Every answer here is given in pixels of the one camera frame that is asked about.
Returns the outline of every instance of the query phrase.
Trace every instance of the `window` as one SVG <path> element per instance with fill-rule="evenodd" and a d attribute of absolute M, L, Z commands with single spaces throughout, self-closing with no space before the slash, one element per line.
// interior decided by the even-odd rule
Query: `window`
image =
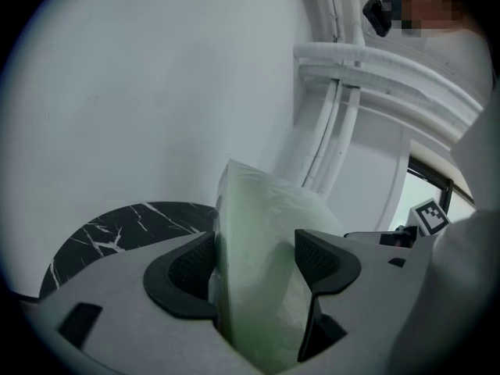
<path fill-rule="evenodd" d="M 454 185 L 453 180 L 410 157 L 405 185 L 389 230 L 405 225 L 409 210 L 429 198 L 439 203 L 451 222 L 469 218 L 476 211 L 473 199 Z"/>

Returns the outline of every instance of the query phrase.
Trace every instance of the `black marble surface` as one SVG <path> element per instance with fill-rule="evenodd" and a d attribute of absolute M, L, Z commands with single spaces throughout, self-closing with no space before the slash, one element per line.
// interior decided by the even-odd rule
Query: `black marble surface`
<path fill-rule="evenodd" d="M 107 255 L 166 239 L 213 230 L 215 209 L 181 202 L 151 202 L 116 209 L 83 225 L 55 254 L 40 298 L 60 288 L 85 266 Z"/>

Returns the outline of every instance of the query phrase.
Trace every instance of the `translucent green object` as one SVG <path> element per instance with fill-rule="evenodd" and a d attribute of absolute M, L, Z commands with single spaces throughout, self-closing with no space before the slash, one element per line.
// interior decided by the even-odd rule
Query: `translucent green object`
<path fill-rule="evenodd" d="M 221 331 L 264 373 L 297 366 L 311 292 L 295 265 L 295 230 L 342 235 L 311 191 L 233 160 L 217 201 Z"/>

